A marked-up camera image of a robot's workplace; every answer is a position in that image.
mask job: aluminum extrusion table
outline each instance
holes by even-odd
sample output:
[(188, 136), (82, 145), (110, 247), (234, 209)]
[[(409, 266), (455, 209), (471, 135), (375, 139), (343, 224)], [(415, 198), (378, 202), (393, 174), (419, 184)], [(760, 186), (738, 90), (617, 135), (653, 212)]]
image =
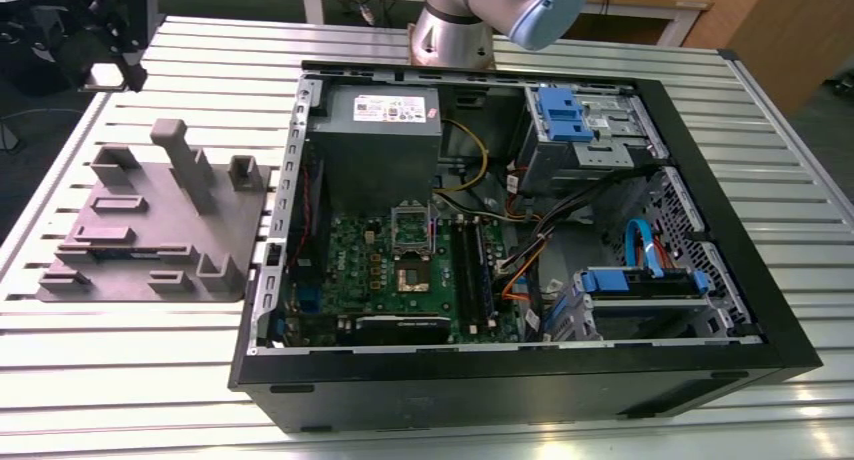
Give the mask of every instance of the aluminum extrusion table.
[[(87, 162), (99, 145), (126, 144), (138, 159), (164, 160), (148, 130), (156, 118), (180, 117), (191, 126), (188, 142), (206, 148), (211, 163), (250, 154), (278, 169), (300, 61), (403, 63), (406, 43), (406, 33), (394, 30), (166, 21), (146, 53), (146, 90), (98, 95), (0, 249), (0, 454), (854, 455), (852, 205), (741, 63), (714, 51), (561, 42), (527, 53), (505, 40), (495, 45), (502, 69), (663, 82), (825, 362), (782, 385), (749, 388), (673, 419), (288, 436), (226, 388), (240, 303), (34, 299), (95, 183)], [(276, 179), (274, 172), (271, 185)], [(268, 223), (267, 216), (259, 235)]]

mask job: metal chassis frame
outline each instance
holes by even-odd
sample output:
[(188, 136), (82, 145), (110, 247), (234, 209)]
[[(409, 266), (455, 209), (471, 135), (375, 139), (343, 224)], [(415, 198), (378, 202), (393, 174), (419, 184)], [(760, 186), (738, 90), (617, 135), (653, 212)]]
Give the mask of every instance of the metal chassis frame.
[[(749, 383), (778, 382), (821, 366), (821, 360), (788, 306), (772, 274), (733, 206), (723, 194), (711, 169), (694, 143), (670, 97), (658, 81), (629, 80), (595, 76), (571, 76), (543, 73), (473, 72), (458, 69), (419, 68), (410, 66), (379, 66), (304, 62), (308, 73), (303, 82), (322, 75), (341, 74), (358, 78), (373, 76), (378, 81), (411, 83), (425, 76), (423, 83), (473, 82), (486, 85), (537, 85), (545, 82), (595, 82), (602, 84), (631, 84), (647, 107), (650, 119), (675, 162), (675, 168), (686, 181), (695, 205), (711, 229), (710, 241), (717, 244), (743, 297), (749, 299), (752, 314), (762, 325), (765, 344), (726, 346), (670, 347), (665, 355), (653, 346), (631, 349), (547, 349), (517, 352), (389, 353), (381, 355), (259, 355), (248, 345), (255, 338), (252, 321), (256, 317), (254, 304), (264, 301), (267, 290), (259, 290), (255, 302), (246, 303), (243, 322), (230, 376), (230, 388), (238, 391), (258, 390), (279, 386), (311, 387), (316, 382), (339, 382), (346, 379), (373, 381), (410, 381), (450, 378), (498, 378), (542, 375), (625, 374), (631, 372), (706, 372), (707, 378), (735, 378), (738, 381), (698, 398), (686, 400), (663, 415), (673, 415), (722, 396)], [(311, 95), (298, 89), (294, 108), (292, 131), (283, 161), (283, 184), (295, 185), (295, 165), (299, 164), (304, 140), (306, 115)], [(287, 222), (287, 209), (274, 212), (274, 225)], [(264, 267), (259, 285), (274, 285), (268, 275), (276, 268)]]

